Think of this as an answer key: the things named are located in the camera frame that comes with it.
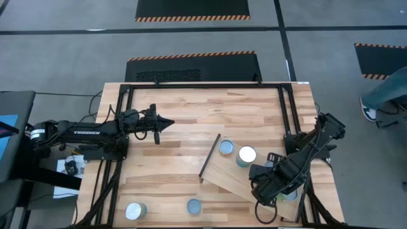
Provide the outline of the white paper sheet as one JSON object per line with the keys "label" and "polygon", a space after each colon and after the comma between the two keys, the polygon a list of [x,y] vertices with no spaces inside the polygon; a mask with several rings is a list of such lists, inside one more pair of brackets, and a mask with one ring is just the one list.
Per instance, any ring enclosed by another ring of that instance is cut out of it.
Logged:
{"label": "white paper sheet", "polygon": [[[76,168],[78,172],[74,175],[77,178],[82,179],[83,178],[83,173],[85,170],[85,161],[83,159],[83,155],[73,155],[73,156],[68,156],[66,159],[61,159],[58,160],[57,162],[57,172],[67,174],[65,164],[67,162],[74,162],[76,164]],[[72,197],[75,195],[78,195],[79,191],[74,190],[74,189],[69,189],[69,188],[63,188],[63,187],[54,187],[53,190],[53,198],[66,198],[66,197]]]}

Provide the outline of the black chair base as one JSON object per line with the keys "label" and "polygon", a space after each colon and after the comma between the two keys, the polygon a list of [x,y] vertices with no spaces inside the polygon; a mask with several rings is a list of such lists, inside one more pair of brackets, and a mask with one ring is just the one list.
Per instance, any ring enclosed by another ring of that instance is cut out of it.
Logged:
{"label": "black chair base", "polygon": [[407,102],[404,104],[391,100],[384,104],[384,107],[378,110],[378,120],[376,127],[385,129],[399,124],[407,125]]}

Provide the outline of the black mat striped edge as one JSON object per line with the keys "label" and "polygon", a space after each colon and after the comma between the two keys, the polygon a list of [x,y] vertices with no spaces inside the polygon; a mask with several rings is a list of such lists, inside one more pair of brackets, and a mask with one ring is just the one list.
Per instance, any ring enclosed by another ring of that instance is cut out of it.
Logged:
{"label": "black mat striped edge", "polygon": [[386,80],[407,67],[407,46],[355,43],[361,75],[369,80]]}
{"label": "black mat striped edge", "polygon": [[247,0],[138,0],[136,22],[250,20]]}
{"label": "black mat striped edge", "polygon": [[127,60],[126,82],[261,81],[254,51],[134,57]]}

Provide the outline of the spicy black beans box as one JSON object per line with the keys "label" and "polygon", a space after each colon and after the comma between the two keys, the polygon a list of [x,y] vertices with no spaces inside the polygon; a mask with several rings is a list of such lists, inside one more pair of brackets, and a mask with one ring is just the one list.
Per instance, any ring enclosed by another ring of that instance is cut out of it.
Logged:
{"label": "spicy black beans box", "polygon": [[222,156],[228,156],[234,151],[234,143],[231,140],[224,139],[219,143],[218,150]]}

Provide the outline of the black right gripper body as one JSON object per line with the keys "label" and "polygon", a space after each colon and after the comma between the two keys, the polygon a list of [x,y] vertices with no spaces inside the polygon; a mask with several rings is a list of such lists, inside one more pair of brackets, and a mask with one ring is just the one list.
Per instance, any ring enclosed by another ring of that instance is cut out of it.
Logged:
{"label": "black right gripper body", "polygon": [[280,173],[279,161],[283,156],[269,153],[264,165],[252,164],[249,169],[251,193],[263,206],[275,207],[276,196],[287,185],[287,179]]}

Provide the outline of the small black device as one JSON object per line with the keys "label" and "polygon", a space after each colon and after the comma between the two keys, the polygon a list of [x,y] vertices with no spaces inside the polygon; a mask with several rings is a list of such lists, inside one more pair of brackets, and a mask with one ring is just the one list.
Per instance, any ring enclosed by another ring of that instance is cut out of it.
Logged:
{"label": "small black device", "polygon": [[75,176],[78,174],[78,168],[74,160],[68,161],[64,164],[67,175]]}

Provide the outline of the person's leg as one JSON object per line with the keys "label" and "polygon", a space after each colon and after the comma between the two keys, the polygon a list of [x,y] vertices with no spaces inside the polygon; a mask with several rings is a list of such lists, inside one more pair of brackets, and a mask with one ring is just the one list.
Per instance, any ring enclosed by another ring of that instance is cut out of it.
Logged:
{"label": "person's leg", "polygon": [[407,104],[407,66],[361,97],[363,105],[369,109],[379,109],[382,104],[394,99],[401,99]]}

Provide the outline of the white can green print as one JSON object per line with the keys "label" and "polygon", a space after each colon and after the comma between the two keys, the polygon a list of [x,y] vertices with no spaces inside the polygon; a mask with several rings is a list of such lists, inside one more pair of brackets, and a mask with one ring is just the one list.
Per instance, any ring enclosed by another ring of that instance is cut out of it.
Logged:
{"label": "white can green print", "polygon": [[277,200],[278,201],[283,201],[283,202],[287,202],[287,201],[295,201],[298,199],[299,197],[299,191],[298,189],[294,190],[293,192],[289,193],[289,194],[283,194],[283,193],[279,193],[277,195]]}

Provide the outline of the pink-green packet at left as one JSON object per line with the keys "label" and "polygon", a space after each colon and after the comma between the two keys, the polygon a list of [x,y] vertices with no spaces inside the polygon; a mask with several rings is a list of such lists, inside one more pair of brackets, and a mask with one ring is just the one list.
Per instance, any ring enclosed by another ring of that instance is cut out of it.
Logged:
{"label": "pink-green packet at left", "polygon": [[143,203],[132,202],[125,209],[125,217],[129,220],[143,219],[147,214],[147,207]]}

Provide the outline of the black table frame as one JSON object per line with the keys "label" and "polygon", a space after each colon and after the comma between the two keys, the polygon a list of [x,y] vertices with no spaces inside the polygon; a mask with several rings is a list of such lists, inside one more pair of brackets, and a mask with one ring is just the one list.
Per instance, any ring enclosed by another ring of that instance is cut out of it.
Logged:
{"label": "black table frame", "polygon": [[[199,173],[218,134],[254,147],[260,163],[270,152],[284,154],[284,134],[293,132],[296,124],[304,132],[314,127],[317,112],[308,83],[292,83],[293,91],[285,93],[284,100],[276,88],[254,82],[230,86],[183,83],[179,87],[135,83],[132,95],[121,94],[122,88],[121,83],[105,84],[98,121],[121,102],[136,110],[156,104],[158,113],[175,123],[161,133],[159,144],[152,134],[143,141],[130,138],[116,205],[104,204],[103,223],[113,213],[115,228],[296,225],[276,212],[259,212],[259,206],[201,180]],[[192,198],[201,202],[200,214],[188,212]],[[125,217],[132,202],[146,205],[143,219]]]}

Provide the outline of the person's shoe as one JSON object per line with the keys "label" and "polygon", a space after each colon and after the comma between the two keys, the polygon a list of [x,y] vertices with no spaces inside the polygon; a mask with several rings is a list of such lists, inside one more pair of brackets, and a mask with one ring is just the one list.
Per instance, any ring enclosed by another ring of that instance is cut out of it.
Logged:
{"label": "person's shoe", "polygon": [[365,119],[367,119],[370,122],[376,122],[376,110],[366,107],[363,104],[362,98],[360,98],[360,104],[361,104],[361,111],[362,111],[362,114],[365,117]]}

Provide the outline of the blue screen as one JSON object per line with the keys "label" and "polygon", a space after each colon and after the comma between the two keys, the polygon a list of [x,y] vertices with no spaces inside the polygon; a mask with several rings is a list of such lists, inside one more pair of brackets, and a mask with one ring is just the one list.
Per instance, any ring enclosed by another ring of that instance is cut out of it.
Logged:
{"label": "blue screen", "polygon": [[10,137],[18,134],[15,127],[17,120],[17,114],[0,115],[0,159],[4,155]]}

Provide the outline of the tall blue green can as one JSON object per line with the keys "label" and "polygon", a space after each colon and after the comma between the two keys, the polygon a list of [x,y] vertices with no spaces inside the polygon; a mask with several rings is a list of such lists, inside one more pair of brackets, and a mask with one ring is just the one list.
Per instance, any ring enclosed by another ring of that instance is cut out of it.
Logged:
{"label": "tall blue green can", "polygon": [[248,167],[256,157],[256,150],[252,146],[242,146],[237,153],[236,163],[239,167]]}

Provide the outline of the wooden shelf black frame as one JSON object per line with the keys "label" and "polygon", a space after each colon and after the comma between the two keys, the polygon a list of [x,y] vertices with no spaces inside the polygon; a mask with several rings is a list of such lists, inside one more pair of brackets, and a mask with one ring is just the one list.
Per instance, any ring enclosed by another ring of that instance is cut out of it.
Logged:
{"label": "wooden shelf black frame", "polygon": [[[225,138],[218,134],[210,149],[207,159],[199,173],[201,180],[208,181],[224,190],[235,194],[244,200],[255,204],[256,198],[251,193],[251,181],[249,180],[250,167],[241,167],[236,161],[239,150],[242,148],[237,141],[233,141],[233,152],[224,155],[219,150],[219,145]],[[298,197],[294,200],[277,201],[277,209],[267,206],[259,206],[259,212],[270,211],[277,213],[288,221],[296,222],[298,220],[298,207],[300,206],[300,197],[302,189],[298,189]]]}

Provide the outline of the short teal can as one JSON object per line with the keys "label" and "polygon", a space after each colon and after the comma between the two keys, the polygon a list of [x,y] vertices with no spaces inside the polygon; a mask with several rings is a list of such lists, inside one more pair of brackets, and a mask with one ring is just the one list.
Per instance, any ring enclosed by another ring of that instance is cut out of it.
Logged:
{"label": "short teal can", "polygon": [[190,214],[200,214],[201,208],[201,202],[198,199],[192,198],[188,200],[187,210]]}

